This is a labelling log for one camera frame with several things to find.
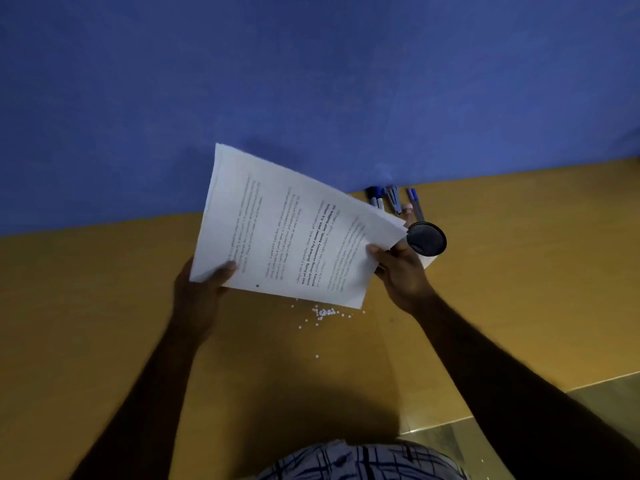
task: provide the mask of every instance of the blue wall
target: blue wall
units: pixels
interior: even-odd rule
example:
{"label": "blue wall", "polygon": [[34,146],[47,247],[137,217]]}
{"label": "blue wall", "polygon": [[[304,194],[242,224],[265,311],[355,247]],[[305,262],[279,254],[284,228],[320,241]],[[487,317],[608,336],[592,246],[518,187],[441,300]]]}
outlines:
{"label": "blue wall", "polygon": [[0,234],[640,153],[640,0],[2,0]]}

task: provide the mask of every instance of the hand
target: hand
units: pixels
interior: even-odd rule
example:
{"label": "hand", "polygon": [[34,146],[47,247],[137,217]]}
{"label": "hand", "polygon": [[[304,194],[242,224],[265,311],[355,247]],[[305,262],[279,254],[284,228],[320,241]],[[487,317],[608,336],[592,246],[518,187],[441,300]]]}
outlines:
{"label": "hand", "polygon": [[405,239],[388,251],[375,244],[368,245],[367,250],[379,261],[376,275],[400,309],[415,315],[425,300],[436,296],[424,275],[420,258]]}
{"label": "hand", "polygon": [[189,259],[173,284],[173,313],[169,329],[181,338],[192,341],[197,346],[211,334],[218,315],[218,301],[228,289],[223,288],[236,272],[236,263],[229,261],[219,267],[203,283],[189,281],[193,258]]}

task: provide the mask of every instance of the pen holder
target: pen holder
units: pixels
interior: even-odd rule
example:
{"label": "pen holder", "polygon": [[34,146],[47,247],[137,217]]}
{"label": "pen holder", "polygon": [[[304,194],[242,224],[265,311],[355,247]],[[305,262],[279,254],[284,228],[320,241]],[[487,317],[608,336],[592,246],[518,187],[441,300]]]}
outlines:
{"label": "pen holder", "polygon": [[447,249],[447,236],[436,224],[415,222],[406,231],[409,246],[422,256],[432,257]]}

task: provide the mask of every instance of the forearm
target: forearm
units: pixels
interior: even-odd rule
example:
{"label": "forearm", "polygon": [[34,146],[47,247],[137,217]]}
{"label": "forearm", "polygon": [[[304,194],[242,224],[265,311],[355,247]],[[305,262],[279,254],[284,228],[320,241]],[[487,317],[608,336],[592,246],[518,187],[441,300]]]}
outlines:
{"label": "forearm", "polygon": [[197,344],[167,330],[139,379],[72,476],[167,478]]}
{"label": "forearm", "polygon": [[[626,438],[492,343],[437,295],[415,317],[516,477],[561,465],[575,472],[594,451],[607,459],[601,464],[607,475],[640,467],[640,454]],[[594,473],[594,464],[588,466]]]}

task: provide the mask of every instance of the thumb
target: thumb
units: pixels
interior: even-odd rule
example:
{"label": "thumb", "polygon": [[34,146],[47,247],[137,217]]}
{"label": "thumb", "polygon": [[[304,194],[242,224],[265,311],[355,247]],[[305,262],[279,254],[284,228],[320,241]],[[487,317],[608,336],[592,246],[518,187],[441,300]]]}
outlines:
{"label": "thumb", "polygon": [[391,256],[388,252],[383,251],[379,246],[375,244],[367,245],[367,250],[369,254],[371,254],[378,262],[388,268],[391,269],[396,266],[396,258]]}
{"label": "thumb", "polygon": [[237,265],[234,261],[229,261],[224,263],[222,266],[217,268],[211,275],[211,277],[206,281],[208,287],[220,288],[223,284],[225,284],[231,276],[236,272]]}

